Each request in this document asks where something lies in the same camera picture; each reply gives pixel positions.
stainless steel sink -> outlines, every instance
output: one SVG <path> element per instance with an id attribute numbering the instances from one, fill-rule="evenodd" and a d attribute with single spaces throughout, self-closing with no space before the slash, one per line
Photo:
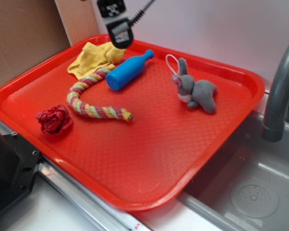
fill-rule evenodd
<path id="1" fill-rule="evenodd" d="M 178 198 L 223 230 L 289 231 L 289 124 L 272 143 L 262 119 L 253 112 Z"/>

gray bunny plush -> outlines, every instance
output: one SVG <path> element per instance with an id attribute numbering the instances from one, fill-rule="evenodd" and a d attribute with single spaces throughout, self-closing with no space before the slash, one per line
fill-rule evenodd
<path id="1" fill-rule="evenodd" d="M 173 75 L 172 81 L 177 86 L 179 99 L 187 103 L 187 107 L 196 108 L 199 104 L 207 113 L 216 110 L 213 94 L 217 87 L 207 80 L 195 82 L 194 78 L 187 73 L 186 60 L 179 59 L 179 71 L 181 76 Z"/>

toy bottle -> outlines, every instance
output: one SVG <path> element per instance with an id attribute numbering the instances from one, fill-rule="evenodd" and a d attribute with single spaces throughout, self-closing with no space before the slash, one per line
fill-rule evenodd
<path id="1" fill-rule="evenodd" d="M 152 50 L 147 50 L 142 56 L 129 58 L 116 69 L 109 72 L 106 82 L 112 90 L 120 90 L 135 79 L 145 68 L 145 63 L 154 57 Z"/>

cardboard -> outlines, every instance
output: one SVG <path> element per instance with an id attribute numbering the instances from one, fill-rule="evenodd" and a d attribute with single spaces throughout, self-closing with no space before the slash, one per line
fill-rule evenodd
<path id="1" fill-rule="evenodd" d="M 0 86 L 69 46 L 53 0 L 0 0 Z"/>

crumpled red fabric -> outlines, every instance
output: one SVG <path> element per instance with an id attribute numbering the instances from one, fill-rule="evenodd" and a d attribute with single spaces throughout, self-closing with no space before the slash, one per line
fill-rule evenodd
<path id="1" fill-rule="evenodd" d="M 41 131 L 51 135 L 65 132 L 73 123 L 67 109 L 61 104 L 49 110 L 38 112 L 35 118 L 41 124 Z"/>

